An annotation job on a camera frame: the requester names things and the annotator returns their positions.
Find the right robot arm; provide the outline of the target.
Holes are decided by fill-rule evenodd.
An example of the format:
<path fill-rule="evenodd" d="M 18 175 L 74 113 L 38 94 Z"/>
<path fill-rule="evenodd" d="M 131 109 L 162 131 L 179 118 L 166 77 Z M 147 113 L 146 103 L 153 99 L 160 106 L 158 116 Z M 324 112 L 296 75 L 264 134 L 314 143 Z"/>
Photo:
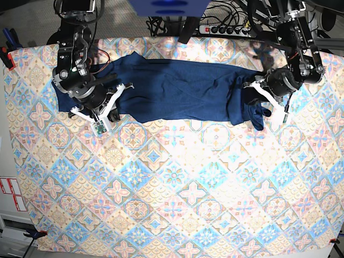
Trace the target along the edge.
<path fill-rule="evenodd" d="M 53 8 L 61 19 L 58 31 L 49 39 L 59 46 L 57 66 L 52 72 L 53 86 L 73 101 L 69 117 L 88 121 L 96 135 L 106 133 L 112 122 L 120 121 L 117 99 L 133 84 L 120 83 L 115 89 L 106 89 L 104 84 L 115 80 L 117 75 L 95 78 L 90 71 L 89 51 L 94 33 L 88 26 L 96 25 L 102 17 L 105 2 L 54 1 Z"/>

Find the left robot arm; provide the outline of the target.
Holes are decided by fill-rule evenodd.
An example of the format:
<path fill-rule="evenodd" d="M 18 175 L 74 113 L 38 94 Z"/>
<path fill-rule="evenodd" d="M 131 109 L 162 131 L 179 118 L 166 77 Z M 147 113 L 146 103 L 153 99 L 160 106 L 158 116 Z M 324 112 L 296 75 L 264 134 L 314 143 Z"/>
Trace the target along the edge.
<path fill-rule="evenodd" d="M 244 87 L 255 89 L 261 101 L 273 106 L 272 120 L 279 125 L 290 121 L 289 105 L 283 105 L 284 96 L 291 97 L 303 83 L 320 82 L 325 72 L 303 14 L 305 10 L 302 1 L 247 1 L 251 29 L 264 40 L 275 33 L 277 48 L 285 51 L 287 64 L 256 75 Z"/>

